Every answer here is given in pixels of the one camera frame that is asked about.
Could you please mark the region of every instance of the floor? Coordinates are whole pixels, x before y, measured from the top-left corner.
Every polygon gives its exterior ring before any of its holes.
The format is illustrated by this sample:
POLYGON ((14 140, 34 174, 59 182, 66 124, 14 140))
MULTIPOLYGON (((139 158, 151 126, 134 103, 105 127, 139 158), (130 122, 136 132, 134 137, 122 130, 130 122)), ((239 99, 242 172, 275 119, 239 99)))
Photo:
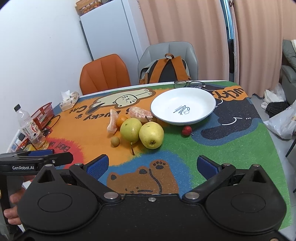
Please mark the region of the floor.
MULTIPOLYGON (((256 110, 258 111, 261 119, 263 121, 268 120, 268 114, 261 107, 262 100, 255 95, 252 96, 251 100, 256 110)), ((295 139, 295 136, 293 136, 293 139, 291 140, 283 140, 271 131, 269 131, 269 133, 274 142, 279 158, 281 160, 281 164, 283 166, 291 201, 291 214, 293 224, 287 228, 281 229, 280 232, 290 240, 296 240, 296 193, 293 193, 293 190, 296 188, 296 147, 291 151, 287 158, 285 157, 288 149, 290 148, 290 146, 293 143, 293 140, 295 139)))

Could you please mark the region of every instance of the gray sofa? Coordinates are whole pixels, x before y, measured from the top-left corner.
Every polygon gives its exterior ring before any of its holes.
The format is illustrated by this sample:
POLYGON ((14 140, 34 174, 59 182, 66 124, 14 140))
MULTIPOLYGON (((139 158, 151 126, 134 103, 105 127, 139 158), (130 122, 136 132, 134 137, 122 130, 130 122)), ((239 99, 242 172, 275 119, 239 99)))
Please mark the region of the gray sofa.
POLYGON ((296 99, 296 52, 290 40, 283 40, 281 85, 289 104, 296 99))

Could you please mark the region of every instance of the peeled mandarin segment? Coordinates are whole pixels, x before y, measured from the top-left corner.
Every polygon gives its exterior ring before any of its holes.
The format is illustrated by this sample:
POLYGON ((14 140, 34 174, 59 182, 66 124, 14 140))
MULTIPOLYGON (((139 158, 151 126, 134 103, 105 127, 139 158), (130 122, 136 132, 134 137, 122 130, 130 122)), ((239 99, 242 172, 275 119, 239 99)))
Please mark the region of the peeled mandarin segment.
POLYGON ((147 119, 150 121, 153 118, 153 115, 150 111, 144 110, 139 107, 131 107, 129 109, 129 114, 132 118, 138 119, 140 122, 147 122, 147 119))
POLYGON ((116 121, 118 118, 118 114, 115 110, 110 109, 110 123, 107 127, 108 133, 115 133, 117 131, 116 121))

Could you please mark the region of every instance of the orange chair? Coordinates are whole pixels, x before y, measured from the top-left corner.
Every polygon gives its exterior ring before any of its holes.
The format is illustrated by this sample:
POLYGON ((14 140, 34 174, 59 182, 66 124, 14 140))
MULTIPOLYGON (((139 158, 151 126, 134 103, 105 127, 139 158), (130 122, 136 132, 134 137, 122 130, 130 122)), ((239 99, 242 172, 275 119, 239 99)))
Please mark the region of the orange chair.
POLYGON ((80 76, 82 94, 130 86, 128 70, 117 54, 111 54, 86 64, 80 76))

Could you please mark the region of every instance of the human hand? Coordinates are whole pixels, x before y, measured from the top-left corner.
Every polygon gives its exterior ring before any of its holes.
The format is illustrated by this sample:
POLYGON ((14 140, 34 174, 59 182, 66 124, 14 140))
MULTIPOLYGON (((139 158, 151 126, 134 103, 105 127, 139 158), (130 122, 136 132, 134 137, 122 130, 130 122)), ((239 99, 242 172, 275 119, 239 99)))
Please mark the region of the human hand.
MULTIPOLYGON (((10 201, 13 204, 18 204, 21 197, 24 195, 26 189, 23 187, 16 192, 15 194, 10 195, 10 201)), ((5 209, 3 212, 4 216, 8 219, 8 223, 14 224, 14 225, 20 225, 22 222, 20 221, 20 218, 17 214, 17 206, 14 206, 13 208, 5 209)))

